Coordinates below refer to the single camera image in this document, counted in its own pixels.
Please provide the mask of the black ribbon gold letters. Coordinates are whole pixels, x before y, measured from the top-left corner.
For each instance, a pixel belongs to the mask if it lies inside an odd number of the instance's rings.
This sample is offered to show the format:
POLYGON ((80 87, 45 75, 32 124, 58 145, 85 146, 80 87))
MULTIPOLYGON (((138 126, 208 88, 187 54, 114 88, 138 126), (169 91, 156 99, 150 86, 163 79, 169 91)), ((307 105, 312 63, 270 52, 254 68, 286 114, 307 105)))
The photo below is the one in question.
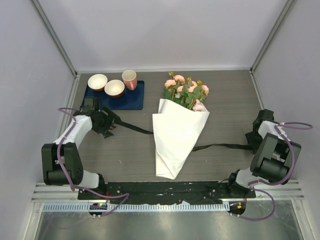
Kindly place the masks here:
MULTIPOLYGON (((114 121, 115 124, 120 125, 122 127, 125 127, 127 129, 133 130, 135 132, 139 132, 146 135, 153 135, 154 133, 149 130, 142 129, 140 127, 137 127, 135 125, 129 124, 127 122, 122 121, 120 118, 116 119, 114 121)), ((240 150, 246 150, 246 151, 252 151, 253 148, 250 145, 243 145, 243 144, 230 144, 230 143, 213 143, 209 145, 203 145, 203 146, 196 146, 192 149, 193 152, 207 149, 211 146, 220 146, 220 147, 226 147, 229 149, 240 149, 240 150)))

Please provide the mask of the white wrapping paper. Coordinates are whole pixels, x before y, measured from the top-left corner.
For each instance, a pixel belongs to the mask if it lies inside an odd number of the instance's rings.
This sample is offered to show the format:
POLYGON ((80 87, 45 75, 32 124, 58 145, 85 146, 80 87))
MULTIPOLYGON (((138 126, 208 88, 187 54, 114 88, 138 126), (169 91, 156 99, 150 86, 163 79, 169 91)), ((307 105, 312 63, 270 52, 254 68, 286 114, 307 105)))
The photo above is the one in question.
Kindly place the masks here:
POLYGON ((159 100, 152 115, 155 142, 155 175, 176 179, 194 148, 210 112, 193 111, 171 100, 159 100))

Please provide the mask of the pink fake flower stem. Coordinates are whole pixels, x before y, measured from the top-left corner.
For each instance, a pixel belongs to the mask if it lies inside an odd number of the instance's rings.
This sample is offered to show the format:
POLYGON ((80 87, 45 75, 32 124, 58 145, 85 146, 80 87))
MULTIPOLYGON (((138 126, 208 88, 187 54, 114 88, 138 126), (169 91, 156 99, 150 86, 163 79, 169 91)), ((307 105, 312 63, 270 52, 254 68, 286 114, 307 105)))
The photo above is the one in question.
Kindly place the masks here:
POLYGON ((182 75, 174 74, 174 72, 169 72, 168 75, 169 79, 164 83, 164 98, 180 104, 182 101, 181 94, 186 83, 186 79, 182 75))

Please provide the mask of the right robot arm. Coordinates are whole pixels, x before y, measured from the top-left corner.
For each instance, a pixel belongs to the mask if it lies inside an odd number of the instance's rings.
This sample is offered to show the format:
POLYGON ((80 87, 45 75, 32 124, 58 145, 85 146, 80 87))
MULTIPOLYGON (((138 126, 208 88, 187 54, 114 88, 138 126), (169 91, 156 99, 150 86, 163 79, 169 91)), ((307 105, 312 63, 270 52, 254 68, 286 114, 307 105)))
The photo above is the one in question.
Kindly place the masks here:
POLYGON ((244 197, 259 183, 276 186, 290 180, 302 147, 289 140, 283 125, 274 120, 273 111, 259 111, 252 131, 245 134, 254 157, 250 167, 230 174, 225 186, 230 197, 244 197))

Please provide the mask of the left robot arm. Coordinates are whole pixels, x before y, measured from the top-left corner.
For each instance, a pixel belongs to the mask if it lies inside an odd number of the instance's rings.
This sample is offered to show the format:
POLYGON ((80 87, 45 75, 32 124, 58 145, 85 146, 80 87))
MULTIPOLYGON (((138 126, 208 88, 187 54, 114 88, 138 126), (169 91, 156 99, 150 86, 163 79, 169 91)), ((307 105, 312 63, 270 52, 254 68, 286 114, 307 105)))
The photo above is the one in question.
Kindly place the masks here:
POLYGON ((104 139, 113 136, 110 130, 114 128, 115 118, 97 97, 85 97, 83 105, 73 114, 67 112, 68 107, 58 110, 69 115, 71 122, 58 139, 41 148, 44 183, 70 185, 72 190, 85 190, 100 200, 107 193, 107 185, 101 174, 84 170, 79 146, 90 131, 104 139))

